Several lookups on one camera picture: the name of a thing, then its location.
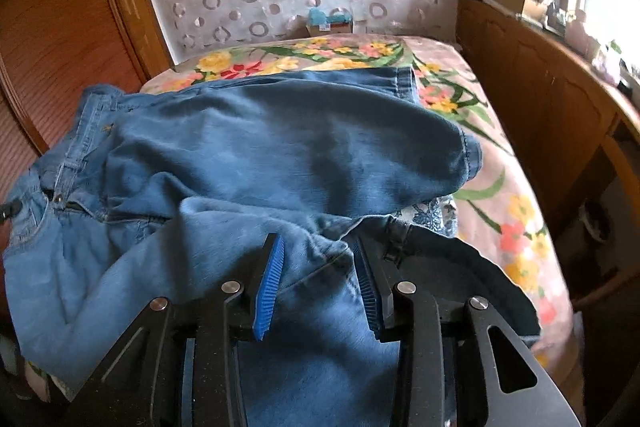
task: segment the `denim fabric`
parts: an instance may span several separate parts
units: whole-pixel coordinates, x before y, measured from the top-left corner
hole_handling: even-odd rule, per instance
[[[414,101],[411,70],[395,68],[86,90],[73,130],[10,195],[23,355],[77,390],[148,301],[203,296],[269,232],[286,259],[273,330],[241,349],[252,425],[388,425],[398,346],[367,327],[346,241],[358,230],[432,257],[412,277],[442,296],[481,293],[537,334],[526,296],[478,252],[383,216],[453,193],[481,164],[475,139]]]

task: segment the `wooden furniture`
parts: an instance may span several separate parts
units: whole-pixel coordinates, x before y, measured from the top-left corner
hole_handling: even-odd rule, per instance
[[[157,29],[149,9],[149,0],[0,0],[0,200],[68,131],[85,87],[105,83],[135,92],[168,67],[161,34],[148,30]],[[5,224],[0,251],[7,239]]]
[[[552,235],[618,175],[640,225],[640,115],[560,42],[477,0],[458,1],[456,37],[513,145]],[[639,264],[574,303],[640,275]]]

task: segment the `wooden door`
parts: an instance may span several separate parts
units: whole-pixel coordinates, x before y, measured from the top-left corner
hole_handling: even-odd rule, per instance
[[[597,80],[554,50],[549,74],[551,106],[539,140],[535,170],[543,192],[538,194],[550,221],[573,183],[587,166],[613,124],[616,108]]]
[[[85,87],[142,86],[108,0],[0,0],[0,54],[49,146],[71,126]]]

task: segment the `black strap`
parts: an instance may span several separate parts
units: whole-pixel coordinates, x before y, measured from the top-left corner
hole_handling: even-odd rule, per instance
[[[22,210],[22,202],[20,200],[9,201],[0,204],[0,225],[8,219],[13,219]]]

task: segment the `wooden cabinet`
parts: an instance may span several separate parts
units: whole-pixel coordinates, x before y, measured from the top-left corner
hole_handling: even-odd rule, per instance
[[[71,126],[85,87],[142,86],[109,0],[0,0],[0,21],[6,83],[49,146]]]
[[[616,117],[580,59],[478,1],[460,0],[456,35],[553,230]]]

